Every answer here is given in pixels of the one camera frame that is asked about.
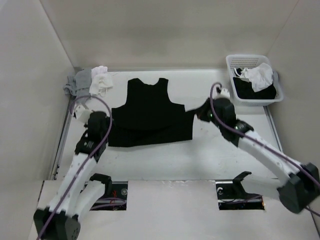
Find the white wall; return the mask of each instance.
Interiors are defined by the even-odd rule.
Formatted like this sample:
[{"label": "white wall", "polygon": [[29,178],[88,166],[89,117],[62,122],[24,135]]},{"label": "white wall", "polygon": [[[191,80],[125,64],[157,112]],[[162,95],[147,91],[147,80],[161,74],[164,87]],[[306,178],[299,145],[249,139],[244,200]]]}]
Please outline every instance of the white wall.
[{"label": "white wall", "polygon": [[62,86],[72,71],[39,0],[2,0],[0,185],[47,177],[68,103]]},{"label": "white wall", "polygon": [[74,66],[225,68],[266,54],[298,0],[41,0]]},{"label": "white wall", "polygon": [[271,106],[284,152],[320,169],[320,0],[299,0],[268,57],[285,93]]}]

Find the white plastic basket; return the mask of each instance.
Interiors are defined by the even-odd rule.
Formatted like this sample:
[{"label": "white plastic basket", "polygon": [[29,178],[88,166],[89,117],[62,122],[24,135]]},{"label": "white plastic basket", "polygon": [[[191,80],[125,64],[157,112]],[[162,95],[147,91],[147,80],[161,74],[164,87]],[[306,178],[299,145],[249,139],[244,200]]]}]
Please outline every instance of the white plastic basket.
[{"label": "white plastic basket", "polygon": [[255,67],[258,67],[262,63],[266,63],[271,66],[270,61],[266,56],[251,54],[233,54],[228,55],[225,59],[232,85],[233,99],[236,103],[245,106],[267,106],[275,102],[281,102],[284,99],[284,94],[279,85],[279,80],[277,77],[275,77],[275,79],[273,80],[273,85],[276,89],[276,95],[274,99],[241,99],[238,97],[236,86],[233,79],[234,77],[236,77],[236,75],[234,74],[234,68],[253,69]]}]

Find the gray garment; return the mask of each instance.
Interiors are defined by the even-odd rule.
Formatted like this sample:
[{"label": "gray garment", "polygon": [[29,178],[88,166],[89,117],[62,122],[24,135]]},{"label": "gray garment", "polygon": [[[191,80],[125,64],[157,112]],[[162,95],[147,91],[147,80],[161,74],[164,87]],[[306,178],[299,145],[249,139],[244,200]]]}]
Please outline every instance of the gray garment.
[{"label": "gray garment", "polygon": [[[90,95],[91,68],[79,71],[75,76],[68,76],[68,83],[63,86],[64,94],[75,97]],[[84,104],[87,98],[79,99],[79,103]]]}]

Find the black cloth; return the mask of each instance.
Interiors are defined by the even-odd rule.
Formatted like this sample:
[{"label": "black cloth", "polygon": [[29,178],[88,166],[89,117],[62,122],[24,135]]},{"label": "black cloth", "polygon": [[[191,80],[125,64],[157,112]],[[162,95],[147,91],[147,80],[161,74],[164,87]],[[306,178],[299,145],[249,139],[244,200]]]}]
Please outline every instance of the black cloth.
[{"label": "black cloth", "polygon": [[168,80],[155,85],[128,81],[126,103],[112,108],[110,147],[133,147],[192,140],[195,111],[169,99]]},{"label": "black cloth", "polygon": [[273,84],[261,91],[255,92],[252,89],[251,82],[243,81],[238,77],[234,77],[233,82],[236,89],[236,93],[238,97],[241,99],[275,99],[277,95],[277,90]]}]

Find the white garment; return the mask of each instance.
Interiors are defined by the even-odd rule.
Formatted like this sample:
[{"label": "white garment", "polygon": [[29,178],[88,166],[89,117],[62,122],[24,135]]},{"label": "white garment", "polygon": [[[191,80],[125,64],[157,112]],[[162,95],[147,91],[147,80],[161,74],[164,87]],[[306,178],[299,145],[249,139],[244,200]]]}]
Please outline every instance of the white garment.
[{"label": "white garment", "polygon": [[239,76],[243,81],[251,82],[253,91],[259,92],[273,83],[273,71],[271,66],[261,63],[255,68],[244,68]]},{"label": "white garment", "polygon": [[92,78],[89,93],[92,95],[100,95],[104,97],[106,95],[107,89],[113,87],[112,77],[109,73],[96,74]]},{"label": "white garment", "polygon": [[97,66],[97,67],[91,69],[91,79],[94,79],[94,77],[97,74],[107,74],[107,73],[108,73],[107,66]]}]

